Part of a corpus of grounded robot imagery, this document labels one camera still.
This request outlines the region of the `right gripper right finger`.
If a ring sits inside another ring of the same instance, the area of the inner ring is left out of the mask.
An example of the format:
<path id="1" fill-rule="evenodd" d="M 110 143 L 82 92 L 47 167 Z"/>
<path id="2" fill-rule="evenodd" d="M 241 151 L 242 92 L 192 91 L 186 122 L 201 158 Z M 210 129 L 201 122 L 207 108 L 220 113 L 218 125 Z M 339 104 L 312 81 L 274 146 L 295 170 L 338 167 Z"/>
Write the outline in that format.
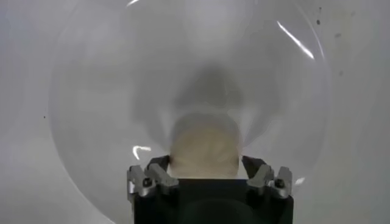
<path id="1" fill-rule="evenodd" d="M 292 194 L 292 172 L 281 166 L 278 174 L 260 158 L 242 156 L 242 163 L 248 176 L 247 185 L 258 195 L 268 193 L 277 199 L 287 199 Z"/>

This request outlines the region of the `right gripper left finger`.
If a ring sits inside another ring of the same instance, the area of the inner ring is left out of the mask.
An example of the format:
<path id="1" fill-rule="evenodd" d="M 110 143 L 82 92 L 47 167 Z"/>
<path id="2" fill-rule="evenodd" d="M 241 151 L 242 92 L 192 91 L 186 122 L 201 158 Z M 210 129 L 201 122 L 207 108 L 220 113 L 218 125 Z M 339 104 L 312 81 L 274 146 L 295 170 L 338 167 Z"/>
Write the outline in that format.
<path id="1" fill-rule="evenodd" d="M 179 180 L 167 173 L 170 156 L 152 158 L 145 169 L 140 165 L 127 170 L 127 199 L 151 197 L 157 191 L 169 195 L 179 187 Z"/>

